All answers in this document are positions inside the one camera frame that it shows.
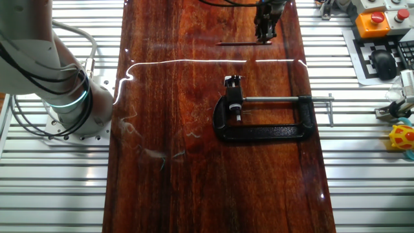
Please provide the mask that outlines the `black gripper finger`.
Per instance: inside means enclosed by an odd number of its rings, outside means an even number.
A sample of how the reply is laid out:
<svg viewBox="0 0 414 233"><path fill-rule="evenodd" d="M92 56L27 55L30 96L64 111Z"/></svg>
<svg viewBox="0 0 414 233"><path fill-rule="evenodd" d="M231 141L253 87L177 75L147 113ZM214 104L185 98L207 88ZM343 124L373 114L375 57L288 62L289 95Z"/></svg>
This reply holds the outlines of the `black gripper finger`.
<svg viewBox="0 0 414 233"><path fill-rule="evenodd" d="M266 42L266 34L265 34L265 26L262 23L255 24L256 32L255 36L258 43L265 43Z"/></svg>
<svg viewBox="0 0 414 233"><path fill-rule="evenodd" d="M273 22L268 22L265 32L265 42L269 42L274 37L276 37L275 25Z"/></svg>

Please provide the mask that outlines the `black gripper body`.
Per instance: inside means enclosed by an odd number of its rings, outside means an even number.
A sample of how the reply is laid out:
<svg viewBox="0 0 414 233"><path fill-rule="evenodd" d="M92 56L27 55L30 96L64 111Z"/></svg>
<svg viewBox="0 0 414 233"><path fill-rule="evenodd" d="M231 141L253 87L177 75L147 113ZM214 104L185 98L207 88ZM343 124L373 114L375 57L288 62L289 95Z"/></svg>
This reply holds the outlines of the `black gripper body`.
<svg viewBox="0 0 414 233"><path fill-rule="evenodd" d="M259 0L256 6L254 23L259 25L265 22L276 23L276 0Z"/></svg>

